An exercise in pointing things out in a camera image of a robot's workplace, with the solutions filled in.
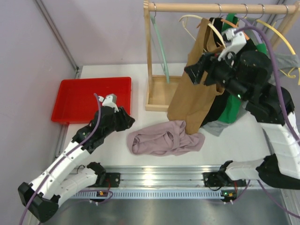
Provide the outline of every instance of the wooden hanger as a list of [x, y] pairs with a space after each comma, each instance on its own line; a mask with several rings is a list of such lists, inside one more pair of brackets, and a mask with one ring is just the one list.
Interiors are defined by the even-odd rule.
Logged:
[[[196, 38], [194, 38], [194, 36], [187, 30], [187, 28], [186, 28], [186, 25], [187, 25], [187, 22], [188, 22], [188, 18], [189, 17], [193, 17], [193, 18], [197, 18], [197, 19], [199, 19], [199, 20], [202, 20], [203, 18], [201, 17], [201, 16], [198, 16], [198, 15], [184, 15], [184, 16], [182, 16], [180, 19], [179, 19], [179, 22], [183, 19], [183, 18], [186, 18], [186, 21], [184, 22], [184, 21], [182, 21], [182, 26], [183, 26], [183, 28], [187, 31], [187, 33], [196, 41]], [[224, 40], [223, 40], [223, 37], [222, 37], [222, 35], [220, 34], [220, 32], [214, 27], [214, 25], [212, 25], [211, 23], [209, 23], [208, 24], [209, 25], [209, 27], [215, 32], [215, 34], [218, 36], [218, 38], [220, 39], [220, 41], [221, 41], [221, 44], [224, 46], [224, 47], [226, 47], [225, 46], [225, 43], [224, 43]]]
[[[230, 26], [232, 26], [232, 27], [234, 27], [234, 28], [238, 28], [237, 25], [235, 25], [234, 23], [229, 22], [229, 21], [227, 21], [227, 20], [225, 20], [225, 19], [221, 19], [221, 22], [227, 23], [228, 25], [230, 25]], [[250, 39], [250, 38], [247, 36], [247, 34], [244, 33], [244, 35], [245, 35], [246, 40], [249, 40], [249, 39]]]

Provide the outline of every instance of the red plastic bin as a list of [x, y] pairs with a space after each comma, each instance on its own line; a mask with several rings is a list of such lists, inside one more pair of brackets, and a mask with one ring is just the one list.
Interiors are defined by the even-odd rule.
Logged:
[[60, 124], [89, 123], [98, 110], [94, 93], [117, 96], [117, 106], [130, 115], [131, 78], [91, 78], [63, 80], [60, 83], [51, 120]]

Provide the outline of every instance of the green hanger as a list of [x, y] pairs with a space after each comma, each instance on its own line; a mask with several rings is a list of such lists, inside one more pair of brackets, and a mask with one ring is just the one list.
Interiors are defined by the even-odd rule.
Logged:
[[[161, 36], [159, 34], [158, 27], [157, 27], [156, 22], [155, 22], [155, 17], [153, 17], [153, 16], [150, 15], [150, 18], [151, 18], [151, 22], [153, 24], [154, 31], [155, 31], [157, 39], [158, 39], [158, 44], [159, 44], [159, 47], [160, 47], [161, 55], [163, 56], [163, 62], [164, 62], [164, 64], [161, 63], [161, 67], [162, 67], [162, 69], [164, 71], [164, 74], [166, 76], [167, 83], [170, 83], [169, 69], [168, 69], [167, 61], [165, 59], [165, 50], [164, 50], [163, 42], [161, 40]], [[157, 48], [155, 46], [155, 43], [154, 43], [152, 35], [151, 35], [151, 39], [152, 39], [152, 42], [153, 42], [154, 49], [155, 49], [155, 51], [157, 53], [158, 59], [160, 60], [160, 57], [159, 57], [159, 54], [158, 54]]]
[[[229, 21], [229, 22], [232, 22], [235, 25], [238, 23], [238, 18], [235, 17], [235, 13], [228, 13], [228, 15], [226, 17], [226, 20]], [[222, 32], [229, 29], [229, 28], [232, 28], [232, 26], [230, 26], [227, 23], [224, 23], [223, 27], [222, 27]]]

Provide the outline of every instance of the table surface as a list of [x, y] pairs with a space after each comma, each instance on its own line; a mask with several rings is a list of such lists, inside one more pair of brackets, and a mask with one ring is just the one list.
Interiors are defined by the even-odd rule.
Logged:
[[[173, 63], [168, 66], [171, 75], [180, 76], [185, 64]], [[163, 74], [160, 64], [153, 64], [153, 74]], [[201, 129], [201, 133], [205, 135], [205, 142], [199, 152], [164, 157], [133, 155], [126, 145], [129, 133], [168, 121], [166, 112], [145, 111], [147, 64], [84, 66], [81, 74], [81, 78], [121, 76], [130, 76], [132, 79], [131, 116], [136, 121], [129, 130], [113, 132], [106, 137], [104, 144], [99, 146], [82, 164], [100, 162], [103, 166], [221, 165], [227, 160], [250, 161], [270, 154], [260, 125], [250, 113], [247, 113], [226, 128], [220, 137], [213, 136]], [[68, 126], [64, 148], [76, 131], [83, 126], [84, 124]]]

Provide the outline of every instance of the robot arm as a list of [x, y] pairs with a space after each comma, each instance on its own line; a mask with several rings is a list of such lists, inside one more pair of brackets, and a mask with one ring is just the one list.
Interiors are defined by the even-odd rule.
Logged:
[[100, 100], [103, 101], [101, 118], [94, 135], [73, 151], [95, 128], [98, 112], [95, 113], [95, 117], [90, 124], [77, 131], [63, 153], [40, 176], [30, 183], [23, 182], [18, 188], [22, 204], [26, 206], [47, 176], [29, 206], [31, 213], [42, 223], [49, 220], [57, 209], [78, 191], [94, 184], [102, 184], [106, 170], [95, 162], [87, 165], [79, 174], [67, 180], [65, 179], [76, 166], [103, 144], [104, 139], [110, 133], [129, 129], [135, 122], [122, 107], [118, 108], [116, 106], [116, 96], [114, 94], [106, 96], [105, 99], [100, 97]]
[[[199, 84], [206, 71], [205, 85], [218, 83], [243, 101], [245, 109], [265, 130], [274, 154], [249, 162], [228, 161], [211, 179], [224, 186], [235, 180], [255, 179], [275, 188], [300, 189], [300, 147], [285, 124], [276, 87], [268, 83], [271, 61], [262, 52], [244, 51], [245, 37], [234, 31], [229, 29], [224, 34], [224, 40], [231, 42], [228, 48], [219, 55], [204, 53], [196, 64], [185, 67], [185, 72], [193, 84]], [[281, 90], [289, 121], [299, 134], [291, 95], [282, 87]]]

